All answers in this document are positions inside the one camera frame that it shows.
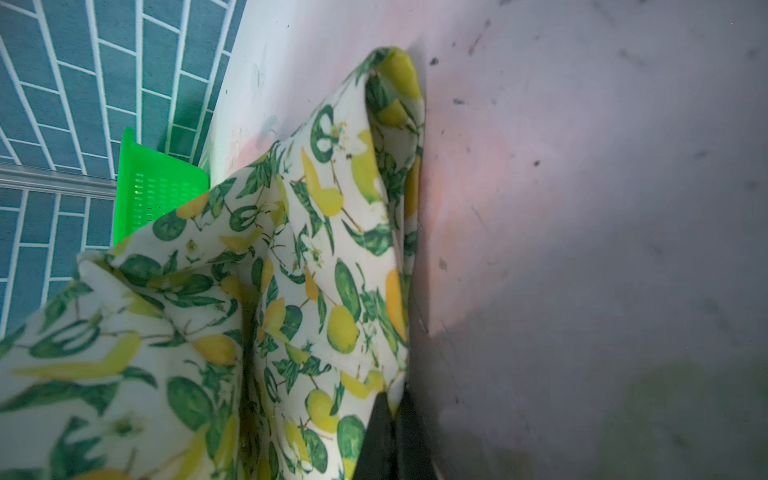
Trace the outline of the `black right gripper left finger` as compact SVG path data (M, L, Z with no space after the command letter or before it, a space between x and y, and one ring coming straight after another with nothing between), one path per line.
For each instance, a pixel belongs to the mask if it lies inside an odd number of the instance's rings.
M387 395L379 393L366 429L354 480L396 478L395 432Z

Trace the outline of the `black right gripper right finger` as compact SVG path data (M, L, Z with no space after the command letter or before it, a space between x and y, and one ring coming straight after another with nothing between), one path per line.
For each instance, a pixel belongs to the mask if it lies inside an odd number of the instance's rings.
M419 414L408 391L395 419L395 471L400 480L437 480Z

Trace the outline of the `yellow floral skirt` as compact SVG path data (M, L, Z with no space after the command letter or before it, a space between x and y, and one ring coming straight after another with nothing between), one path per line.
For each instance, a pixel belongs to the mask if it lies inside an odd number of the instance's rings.
M373 51L289 138L1 343L5 479L353 479L409 377L425 102Z

